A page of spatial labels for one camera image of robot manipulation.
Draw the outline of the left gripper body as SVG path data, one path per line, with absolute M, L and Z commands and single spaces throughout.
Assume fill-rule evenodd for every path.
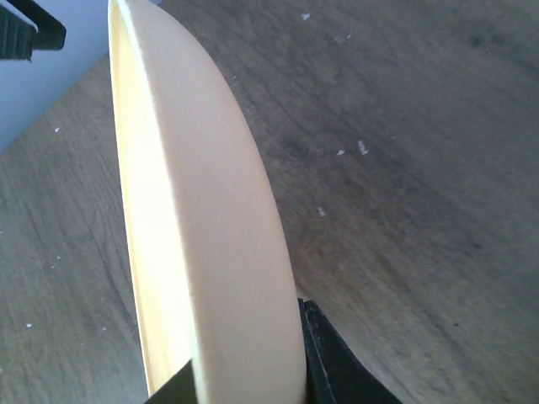
M 60 51 L 66 27 L 36 1 L 8 1 L 1 5 L 1 59 L 30 61 L 34 51 Z

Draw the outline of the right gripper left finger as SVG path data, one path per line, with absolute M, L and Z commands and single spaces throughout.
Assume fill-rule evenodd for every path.
M 155 393 L 145 404 L 197 404 L 195 379 L 192 363 L 189 361 Z

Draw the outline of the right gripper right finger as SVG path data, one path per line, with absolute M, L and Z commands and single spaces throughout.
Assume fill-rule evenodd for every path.
M 312 300 L 298 301 L 307 359 L 307 402 L 400 404 L 353 354 Z

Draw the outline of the tan bottom plate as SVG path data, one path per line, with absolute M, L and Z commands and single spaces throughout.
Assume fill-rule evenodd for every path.
M 112 1 L 108 26 L 148 391 L 189 366 L 200 403 L 303 403 L 291 261 L 237 100 L 197 39 L 156 4 Z

